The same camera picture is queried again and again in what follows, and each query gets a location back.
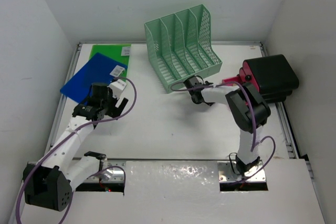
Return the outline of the pink drawer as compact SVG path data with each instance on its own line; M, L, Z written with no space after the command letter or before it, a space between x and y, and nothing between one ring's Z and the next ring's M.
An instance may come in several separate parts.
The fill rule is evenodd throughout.
M243 84L243 81L239 75L231 78L226 78L222 80L222 84L228 83L230 86L235 85L235 83Z

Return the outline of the black drawer box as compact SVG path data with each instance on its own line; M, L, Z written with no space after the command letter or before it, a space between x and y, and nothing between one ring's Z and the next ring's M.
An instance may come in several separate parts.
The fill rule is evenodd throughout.
M299 87L299 79L284 55L244 60L239 76L243 83L252 83L267 103L284 102Z

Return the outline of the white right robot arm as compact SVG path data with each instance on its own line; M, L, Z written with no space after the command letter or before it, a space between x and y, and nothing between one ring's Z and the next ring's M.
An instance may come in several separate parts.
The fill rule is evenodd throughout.
M195 104L209 106L227 105L240 129L239 149L236 154L236 170L244 175L259 163L258 141L263 126L271 114L269 105L251 83L213 85L200 82L192 76L183 82Z

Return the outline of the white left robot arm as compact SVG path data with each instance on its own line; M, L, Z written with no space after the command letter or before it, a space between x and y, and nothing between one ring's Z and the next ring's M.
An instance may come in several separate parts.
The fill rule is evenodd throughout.
M121 116L128 102L120 98L126 86L123 80L91 84L87 96L74 107L66 129L54 146L36 164L29 163L24 169L26 204L63 211L70 204L75 189L107 167L106 155L93 151L86 152L76 163L72 160L105 116L113 119Z

